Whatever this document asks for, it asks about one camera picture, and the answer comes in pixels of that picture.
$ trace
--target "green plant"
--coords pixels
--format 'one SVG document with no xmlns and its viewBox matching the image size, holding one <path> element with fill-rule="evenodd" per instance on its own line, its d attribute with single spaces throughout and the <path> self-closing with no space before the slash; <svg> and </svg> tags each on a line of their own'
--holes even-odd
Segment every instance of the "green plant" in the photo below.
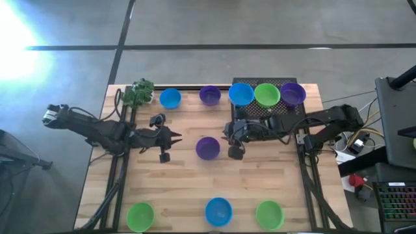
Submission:
<svg viewBox="0 0 416 234">
<path fill-rule="evenodd" d="M 155 90 L 153 82 L 141 78 L 135 81 L 130 90 L 122 94 L 125 105 L 136 109 L 145 102 L 151 101 L 151 93 Z"/>
</svg>

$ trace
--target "wooden table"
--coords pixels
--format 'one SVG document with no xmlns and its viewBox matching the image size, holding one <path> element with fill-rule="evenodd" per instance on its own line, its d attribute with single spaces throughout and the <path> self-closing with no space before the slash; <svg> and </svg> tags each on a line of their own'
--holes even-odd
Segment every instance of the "wooden table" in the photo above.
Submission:
<svg viewBox="0 0 416 234">
<path fill-rule="evenodd" d="M 322 110 L 318 86 L 302 86 L 307 92 L 306 112 Z M 109 86 L 101 116 L 108 115 L 114 108 L 117 88 L 125 86 Z M 155 210 L 155 222 L 149 232 L 264 231 L 255 219 L 255 209 L 264 200 L 274 200 L 283 207 L 286 219 L 279 231 L 310 231 L 295 143 L 285 146 L 278 140 L 250 142 L 245 144 L 242 161 L 230 159 L 228 143 L 220 139 L 225 123 L 231 120 L 228 93 L 222 92 L 220 104 L 214 107 L 202 105 L 197 91 L 181 93 L 178 109 L 164 109 L 159 103 L 160 92 L 156 92 L 153 103 L 142 106 L 137 112 L 138 127 L 148 127 L 151 116 L 165 113 L 165 124 L 181 133 L 183 140 L 169 150 L 171 161 L 165 164 L 159 162 L 159 148 L 151 148 L 140 155 L 139 150 L 131 150 L 119 231 L 129 231 L 125 216 L 130 206 L 138 202 L 149 202 Z M 221 153 L 214 161 L 203 161 L 196 155 L 195 145 L 205 136 L 215 137 L 220 142 Z M 95 148 L 92 159 L 102 153 L 102 149 Z M 76 228 L 85 224 L 102 202 L 110 163 L 111 157 L 104 157 L 89 167 Z M 320 155 L 318 170 L 324 197 L 343 222 L 352 227 L 333 153 Z M 205 206 L 214 197 L 226 198 L 233 206 L 233 220 L 226 227 L 215 228 L 205 221 Z M 314 208 L 319 219 L 316 202 Z M 112 220 L 112 212 L 110 209 L 109 220 Z"/>
</svg>

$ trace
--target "concrete floor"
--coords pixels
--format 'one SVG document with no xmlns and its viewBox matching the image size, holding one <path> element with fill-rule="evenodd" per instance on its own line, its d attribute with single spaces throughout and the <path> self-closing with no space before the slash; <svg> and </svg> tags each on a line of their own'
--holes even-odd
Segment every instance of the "concrete floor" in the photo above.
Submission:
<svg viewBox="0 0 416 234">
<path fill-rule="evenodd" d="M 8 35 L 0 38 L 5 47 L 0 54 L 0 129 L 54 161 L 50 171 L 29 172 L 4 233 L 72 229 L 91 147 L 75 133 L 45 128 L 41 119 L 50 103 L 98 115 L 115 54 L 18 49 L 116 45 L 127 5 L 128 0 L 0 0 L 0 25 Z M 415 42 L 416 15 L 405 0 L 137 0 L 126 40 L 129 45 Z M 124 51 L 115 83 L 141 77 L 157 84 L 297 77 L 300 83 L 318 83 L 325 101 L 374 90 L 375 78 L 400 75 L 415 57 L 416 49 Z M 374 97 L 365 94 L 324 106 L 361 108 Z M 381 130 L 380 123 L 374 127 Z M 347 197 L 354 226 L 379 230 L 377 210 Z"/>
</svg>

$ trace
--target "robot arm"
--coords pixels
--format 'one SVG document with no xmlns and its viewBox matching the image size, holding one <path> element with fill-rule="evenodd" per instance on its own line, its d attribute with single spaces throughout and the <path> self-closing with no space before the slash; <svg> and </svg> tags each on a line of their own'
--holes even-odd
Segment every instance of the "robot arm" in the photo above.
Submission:
<svg viewBox="0 0 416 234">
<path fill-rule="evenodd" d="M 68 129 L 86 137 L 86 142 L 91 146 L 102 146 L 112 155 L 121 155 L 125 147 L 142 148 L 141 153 L 151 147 L 160 147 L 161 163 L 170 160 L 169 150 L 172 144 L 181 139 L 172 140 L 172 137 L 180 137 L 179 133 L 172 132 L 164 126 L 166 116 L 158 114 L 150 119 L 152 129 L 136 129 L 134 123 L 117 122 L 114 120 L 98 120 L 93 116 L 87 116 L 74 111 L 67 105 L 48 105 L 42 122 L 52 129 Z"/>
<path fill-rule="evenodd" d="M 321 149 L 324 142 L 334 139 L 344 131 L 357 131 L 363 127 L 363 120 L 358 110 L 349 105 L 332 107 L 326 110 L 306 114 L 306 117 L 293 118 L 287 115 L 272 115 L 265 120 L 237 120 L 229 122 L 224 128 L 226 139 L 231 145 L 229 157 L 242 159 L 244 150 L 240 149 L 242 142 L 253 140 L 280 140 L 284 144 L 283 137 L 291 135 L 297 129 L 326 127 L 315 135 L 306 135 L 303 138 L 306 151 Z"/>
</svg>

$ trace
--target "perforated tray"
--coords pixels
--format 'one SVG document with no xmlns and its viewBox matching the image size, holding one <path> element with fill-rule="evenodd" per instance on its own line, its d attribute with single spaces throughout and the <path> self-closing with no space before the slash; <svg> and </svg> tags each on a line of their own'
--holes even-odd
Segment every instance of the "perforated tray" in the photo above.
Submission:
<svg viewBox="0 0 416 234">
<path fill-rule="evenodd" d="M 233 84 L 235 83 L 246 83 L 250 85 L 253 89 L 256 88 L 257 85 L 263 83 L 270 83 L 275 85 L 279 90 L 280 88 L 287 83 L 297 83 L 298 81 L 296 78 L 234 78 Z M 268 118 L 273 114 L 288 114 L 288 115 L 299 115 L 305 116 L 305 109 L 304 104 L 297 105 L 296 107 L 288 107 L 286 106 L 281 100 L 278 104 L 274 105 L 273 107 L 264 108 L 261 107 L 256 100 L 254 99 L 249 105 L 245 107 L 235 107 L 231 104 L 231 109 L 233 119 L 237 118 L 236 113 L 238 116 L 243 116 L 243 118 L 254 120 L 260 118 Z"/>
</svg>

